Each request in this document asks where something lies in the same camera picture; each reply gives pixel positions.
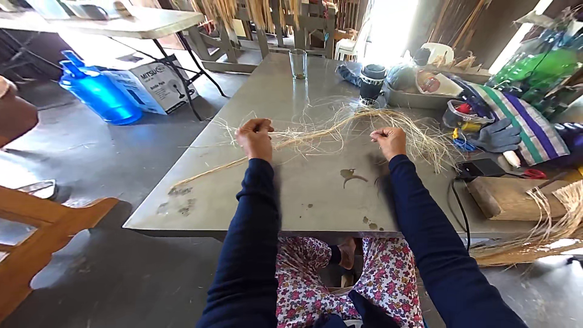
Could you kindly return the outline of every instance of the red cap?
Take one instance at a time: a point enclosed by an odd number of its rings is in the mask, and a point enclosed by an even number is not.
[[[472,108],[470,107],[469,104],[463,103],[463,104],[459,105],[458,107],[456,107],[455,110],[457,110],[458,112],[463,113],[463,114],[469,114],[470,111],[472,110]]]

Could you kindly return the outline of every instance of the red scissors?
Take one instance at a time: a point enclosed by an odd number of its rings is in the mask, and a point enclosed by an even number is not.
[[[535,169],[526,169],[522,173],[517,172],[507,172],[509,175],[521,177],[523,179],[546,179],[547,176],[543,171],[535,170]]]

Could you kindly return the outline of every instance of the blue water jug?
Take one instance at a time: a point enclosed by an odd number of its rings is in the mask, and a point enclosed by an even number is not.
[[[142,117],[141,109],[105,75],[96,71],[81,71],[70,60],[63,60],[60,64],[64,73],[59,85],[73,93],[104,121],[124,125]]]

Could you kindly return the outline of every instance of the striped fabric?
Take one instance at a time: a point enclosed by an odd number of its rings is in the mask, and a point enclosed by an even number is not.
[[[512,126],[522,129],[518,151],[529,166],[569,154],[569,149],[554,127],[530,104],[488,86],[469,84],[498,119],[508,117]]]

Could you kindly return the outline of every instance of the navy blue sleeve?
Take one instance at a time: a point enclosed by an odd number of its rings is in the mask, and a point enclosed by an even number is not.
[[[446,326],[526,327],[470,257],[448,218],[423,187],[415,165],[407,156],[397,155],[389,162],[389,169],[391,181],[383,185],[392,185],[390,194],[399,227]]]
[[[249,160],[239,205],[219,257],[197,327],[275,327],[279,214],[273,169]]]

